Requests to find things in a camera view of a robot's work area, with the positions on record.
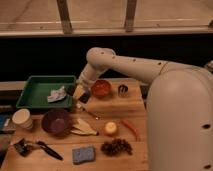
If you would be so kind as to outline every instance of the black wall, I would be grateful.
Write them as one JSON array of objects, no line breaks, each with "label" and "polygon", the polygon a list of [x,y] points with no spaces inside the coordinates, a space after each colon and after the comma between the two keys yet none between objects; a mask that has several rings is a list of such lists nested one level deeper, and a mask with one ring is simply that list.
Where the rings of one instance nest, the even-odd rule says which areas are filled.
[{"label": "black wall", "polygon": [[[118,55],[171,60],[203,66],[213,60],[213,34],[1,38],[0,81],[30,75],[76,75],[92,47],[112,48]],[[107,71],[103,77],[122,77]]]}]

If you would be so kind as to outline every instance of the wooden table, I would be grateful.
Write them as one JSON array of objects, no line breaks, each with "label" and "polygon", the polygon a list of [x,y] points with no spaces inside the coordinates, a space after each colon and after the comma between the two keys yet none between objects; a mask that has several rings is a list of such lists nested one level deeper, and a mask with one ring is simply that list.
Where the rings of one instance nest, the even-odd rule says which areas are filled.
[{"label": "wooden table", "polygon": [[[146,112],[141,97],[139,82],[133,79],[109,79],[112,85],[112,93],[109,97],[99,100],[91,97],[86,108],[101,117],[95,120],[85,112],[73,110],[71,118],[84,119],[96,130],[99,136],[79,136],[70,134],[64,138],[56,138],[44,132],[41,128],[43,115],[33,115],[34,129],[31,132],[16,128],[11,144],[1,167],[1,171],[147,171],[148,151],[146,135]],[[117,95],[117,87],[126,84],[129,87],[127,97],[121,98]],[[82,93],[77,88],[74,97]],[[141,140],[136,141],[132,132],[120,123],[121,118],[128,118],[139,130]],[[100,150],[104,141],[113,140],[103,134],[102,129],[107,121],[118,124],[119,134],[116,138],[126,139],[133,148],[133,155],[122,153],[119,156],[108,157]],[[47,155],[42,150],[34,150],[27,157],[20,156],[14,149],[13,144],[21,138],[27,140],[42,140],[57,151],[64,160],[59,161]],[[95,147],[96,160],[81,165],[72,162],[72,149],[92,145]]]}]

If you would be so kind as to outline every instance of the gray sponge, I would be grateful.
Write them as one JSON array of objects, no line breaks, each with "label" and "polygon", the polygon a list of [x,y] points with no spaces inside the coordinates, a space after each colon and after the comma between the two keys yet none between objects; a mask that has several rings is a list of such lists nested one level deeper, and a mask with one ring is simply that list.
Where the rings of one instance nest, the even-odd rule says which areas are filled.
[{"label": "gray sponge", "polygon": [[72,150],[73,164],[81,164],[84,162],[95,160],[95,148],[93,146],[82,147]]}]

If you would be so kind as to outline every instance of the white cup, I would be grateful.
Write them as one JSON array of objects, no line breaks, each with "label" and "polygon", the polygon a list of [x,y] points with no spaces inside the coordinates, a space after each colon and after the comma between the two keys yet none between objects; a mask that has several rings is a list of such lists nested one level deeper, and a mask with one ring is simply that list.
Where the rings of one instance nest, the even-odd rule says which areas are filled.
[{"label": "white cup", "polygon": [[13,114],[12,121],[14,124],[30,130],[33,127],[33,120],[28,109],[20,109]]}]

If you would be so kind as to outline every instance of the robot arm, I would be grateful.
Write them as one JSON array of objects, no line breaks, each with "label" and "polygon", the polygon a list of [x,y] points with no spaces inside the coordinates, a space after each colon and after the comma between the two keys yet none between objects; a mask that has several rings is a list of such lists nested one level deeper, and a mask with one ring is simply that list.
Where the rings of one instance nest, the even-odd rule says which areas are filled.
[{"label": "robot arm", "polygon": [[151,84],[161,73],[175,69],[195,68],[192,65],[169,61],[118,56],[112,49],[97,47],[88,51],[87,61],[78,80],[85,89],[89,88],[108,69]]},{"label": "robot arm", "polygon": [[112,69],[151,84],[147,142],[152,171],[200,171],[213,167],[213,77],[204,68],[117,56],[92,48],[79,77],[85,90]]}]

